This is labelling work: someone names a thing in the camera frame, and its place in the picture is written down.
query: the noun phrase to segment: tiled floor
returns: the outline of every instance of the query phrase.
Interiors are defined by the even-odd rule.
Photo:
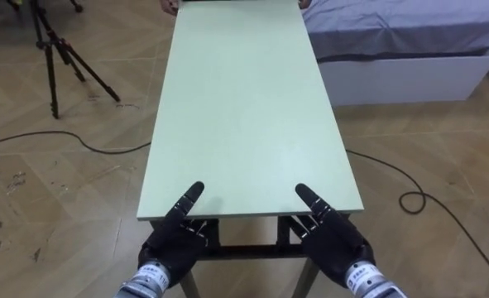
[[[0,2],[0,138],[65,129],[95,147],[151,139],[173,19],[156,0],[93,0],[76,14],[47,3],[48,17],[122,97],[81,84],[57,58],[61,120],[50,115],[43,53],[30,20]],[[467,102],[335,108],[345,146],[409,172],[463,221],[489,257],[489,77]],[[112,297],[137,264],[147,223],[135,219],[147,149],[103,156],[65,136],[0,144],[0,297]],[[404,214],[401,175],[351,156],[365,212],[353,222],[378,266],[412,297],[489,297],[489,268],[436,204]],[[418,204],[411,199],[408,205]],[[275,220],[225,219],[225,243],[271,243]],[[302,260],[200,262],[204,297],[287,297]],[[179,287],[167,293],[183,297]],[[309,297],[348,297],[323,275]]]

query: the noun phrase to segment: bed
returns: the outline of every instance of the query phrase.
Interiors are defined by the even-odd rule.
[[[489,70],[489,0],[313,0],[333,105],[464,100]]]

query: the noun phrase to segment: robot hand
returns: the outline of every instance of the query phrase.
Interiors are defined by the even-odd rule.
[[[298,184],[295,192],[310,207],[313,215],[298,216],[301,224],[292,217],[283,219],[301,238],[304,252],[319,269],[332,281],[347,287],[346,276],[354,264],[375,264],[371,245],[345,216],[331,208],[308,186]]]
[[[205,220],[185,220],[203,190],[202,182],[193,184],[155,227],[139,252],[139,267],[151,261],[165,267],[170,273],[169,287],[191,270],[207,245],[201,232],[211,227],[206,226]]]
[[[194,266],[207,246],[201,232],[204,220],[185,220],[204,191],[202,182],[194,183],[159,223],[141,246],[137,273],[123,282],[115,298],[161,298],[165,290],[177,284]]]

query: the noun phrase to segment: gray bedsheet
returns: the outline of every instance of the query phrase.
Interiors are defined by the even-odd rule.
[[[303,17],[317,58],[489,47],[489,0],[313,0]]]

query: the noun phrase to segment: metal table frame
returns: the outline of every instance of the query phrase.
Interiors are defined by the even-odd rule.
[[[296,258],[306,257],[303,253],[301,244],[290,243],[290,227],[282,220],[282,217],[277,218],[277,240],[276,244],[271,245],[237,245],[237,246],[222,246],[219,238],[218,219],[208,219],[208,225],[215,225],[213,233],[206,234],[208,246],[200,257],[200,261],[222,261],[222,260],[243,260],[243,259],[275,259],[275,258]],[[151,221],[154,228],[158,224],[157,221]],[[307,259],[300,278],[294,289],[292,298],[305,298],[310,288],[314,284],[314,280],[319,273],[319,268],[310,260]],[[194,281],[193,273],[189,272],[180,285],[187,298],[200,298],[198,287]]]

